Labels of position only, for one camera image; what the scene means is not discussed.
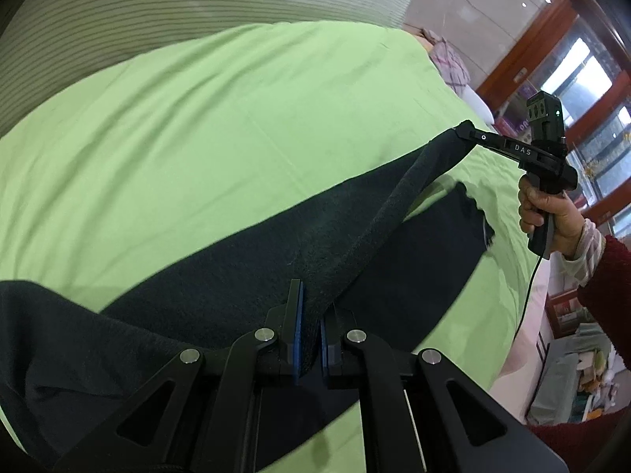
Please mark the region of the red sleeve forearm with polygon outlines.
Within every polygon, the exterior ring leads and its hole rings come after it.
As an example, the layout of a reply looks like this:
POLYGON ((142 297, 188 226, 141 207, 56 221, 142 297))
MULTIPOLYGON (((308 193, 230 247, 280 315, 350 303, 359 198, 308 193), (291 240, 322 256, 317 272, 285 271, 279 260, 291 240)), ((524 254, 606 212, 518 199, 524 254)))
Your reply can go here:
POLYGON ((630 366, 630 251, 613 236, 603 236, 590 220, 581 228, 574 253, 562 258, 577 281, 577 299, 596 319, 630 366))

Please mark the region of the right hand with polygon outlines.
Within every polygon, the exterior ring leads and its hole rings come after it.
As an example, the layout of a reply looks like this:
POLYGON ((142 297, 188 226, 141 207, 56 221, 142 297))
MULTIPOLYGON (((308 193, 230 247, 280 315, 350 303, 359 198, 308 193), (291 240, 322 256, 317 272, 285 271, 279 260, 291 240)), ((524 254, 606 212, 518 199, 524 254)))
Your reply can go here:
POLYGON ((551 251, 574 259, 585 219, 566 193, 552 196, 540 191, 523 176, 519 182, 518 198, 521 230, 530 234, 536 227, 543 226, 543 213, 546 212, 553 218, 555 227, 551 251))

